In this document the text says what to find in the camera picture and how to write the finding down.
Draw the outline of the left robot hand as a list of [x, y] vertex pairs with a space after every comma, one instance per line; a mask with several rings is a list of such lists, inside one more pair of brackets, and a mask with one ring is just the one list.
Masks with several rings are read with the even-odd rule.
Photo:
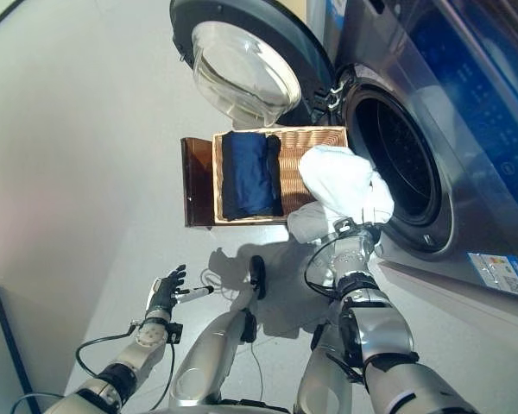
[[146, 318], [163, 318], [167, 315], [167, 320], [169, 320], [175, 305], [188, 303], [213, 293], [212, 285], [203, 285], [192, 289], [184, 288], [185, 277], [186, 265], [183, 264], [176, 267], [168, 276], [155, 280], [148, 295]]

